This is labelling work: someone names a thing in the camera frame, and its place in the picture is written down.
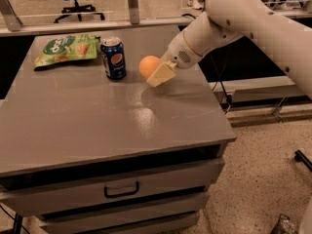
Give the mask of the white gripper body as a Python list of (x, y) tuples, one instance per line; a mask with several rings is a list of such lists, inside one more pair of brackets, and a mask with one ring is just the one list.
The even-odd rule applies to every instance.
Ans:
[(167, 51), (161, 56), (161, 61), (170, 61), (179, 69), (188, 69), (198, 63), (203, 57), (195, 54), (187, 45), (183, 33), (180, 32), (169, 44)]

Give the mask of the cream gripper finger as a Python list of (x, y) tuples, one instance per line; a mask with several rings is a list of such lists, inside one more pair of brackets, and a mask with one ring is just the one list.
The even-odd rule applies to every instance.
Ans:
[(172, 61), (161, 62), (148, 77), (146, 82), (151, 87), (157, 87), (176, 76), (176, 63)]

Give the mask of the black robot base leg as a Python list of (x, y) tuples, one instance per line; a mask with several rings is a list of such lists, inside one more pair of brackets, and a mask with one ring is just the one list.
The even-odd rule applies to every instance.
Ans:
[(305, 156), (305, 154), (300, 151), (296, 150), (294, 153), (294, 159), (296, 162), (303, 163), (310, 172), (312, 172), (312, 162)]

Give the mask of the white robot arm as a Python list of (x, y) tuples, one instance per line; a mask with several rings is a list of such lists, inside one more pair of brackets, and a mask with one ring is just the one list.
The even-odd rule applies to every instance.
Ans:
[(261, 0), (206, 0), (204, 12), (180, 31), (144, 79), (157, 87), (174, 78), (178, 68), (188, 69), (243, 36), (312, 98), (312, 29), (272, 11)]

